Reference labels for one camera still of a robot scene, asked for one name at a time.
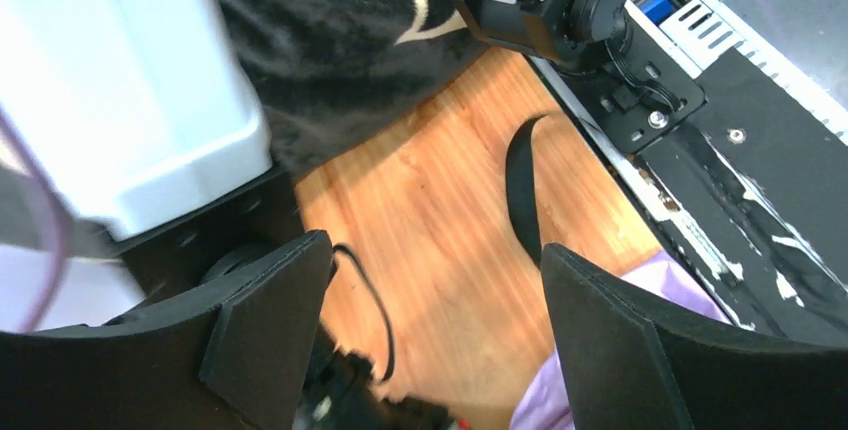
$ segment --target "black fleece blanket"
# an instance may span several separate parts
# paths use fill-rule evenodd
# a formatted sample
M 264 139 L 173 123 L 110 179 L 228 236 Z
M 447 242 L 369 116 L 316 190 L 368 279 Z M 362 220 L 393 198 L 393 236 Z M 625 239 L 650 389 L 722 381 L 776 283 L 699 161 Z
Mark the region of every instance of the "black fleece blanket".
M 410 112 L 483 49 L 449 0 L 218 2 L 273 152 L 296 177 Z M 0 167 L 0 243 L 37 248 L 20 179 Z M 106 256 L 84 228 L 75 253 Z

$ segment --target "blue component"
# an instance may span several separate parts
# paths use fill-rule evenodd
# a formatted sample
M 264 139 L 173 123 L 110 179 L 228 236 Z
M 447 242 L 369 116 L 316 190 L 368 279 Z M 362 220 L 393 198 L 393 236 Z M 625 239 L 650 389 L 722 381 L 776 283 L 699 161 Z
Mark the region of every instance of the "blue component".
M 639 8 L 655 25 L 659 25 L 674 13 L 674 7 L 668 0 L 648 0 Z

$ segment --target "purple fabric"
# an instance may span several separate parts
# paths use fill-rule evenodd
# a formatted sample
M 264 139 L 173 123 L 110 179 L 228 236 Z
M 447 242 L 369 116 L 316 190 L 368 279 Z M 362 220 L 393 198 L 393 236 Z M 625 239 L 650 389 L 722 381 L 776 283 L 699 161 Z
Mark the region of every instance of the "purple fabric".
M 730 323 L 715 302 L 667 253 L 661 252 L 623 280 L 681 307 Z M 542 365 L 515 409 L 511 430 L 574 430 L 556 351 Z

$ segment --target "black metal bracket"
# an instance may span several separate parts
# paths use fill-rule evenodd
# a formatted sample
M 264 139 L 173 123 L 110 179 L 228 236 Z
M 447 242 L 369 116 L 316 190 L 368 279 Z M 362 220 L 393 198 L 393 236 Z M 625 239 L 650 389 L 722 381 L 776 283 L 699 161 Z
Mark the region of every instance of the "black metal bracket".
M 616 6 L 615 1 L 453 0 L 453 3 L 478 40 L 563 64 L 578 59 L 587 44 L 594 41 L 592 34 L 609 26 L 592 25 L 587 20 L 611 19 L 611 12 L 604 10 Z
M 101 238 L 110 240 L 106 230 L 102 232 Z M 236 248 L 276 248 L 303 233 L 291 178 L 275 165 L 203 208 L 111 245 L 147 294 L 149 305 L 197 286 L 210 267 Z
M 313 231 L 106 325 L 0 333 L 3 428 L 291 428 L 331 264 Z
M 631 22 L 628 29 L 630 41 L 622 52 L 626 65 L 640 80 L 656 80 L 677 96 L 677 111 L 646 91 L 629 88 L 611 63 L 593 75 L 562 77 L 613 145 L 629 155 L 673 130 L 702 108 L 708 96 L 639 25 Z

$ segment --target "wooden floor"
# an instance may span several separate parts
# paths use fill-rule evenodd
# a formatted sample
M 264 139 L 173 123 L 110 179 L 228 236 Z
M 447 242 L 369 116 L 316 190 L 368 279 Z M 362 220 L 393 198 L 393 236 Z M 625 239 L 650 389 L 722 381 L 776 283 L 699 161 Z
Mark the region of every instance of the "wooden floor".
M 507 428 L 553 339 L 538 271 L 515 240 L 504 158 L 527 117 L 557 108 L 526 61 L 491 50 L 450 87 L 298 185 L 306 224 L 353 245 L 395 327 L 386 385 L 445 402 L 478 429 Z M 659 250 L 565 118 L 534 136 L 543 241 L 621 274 Z M 382 372 L 379 313 L 348 264 L 323 316 Z

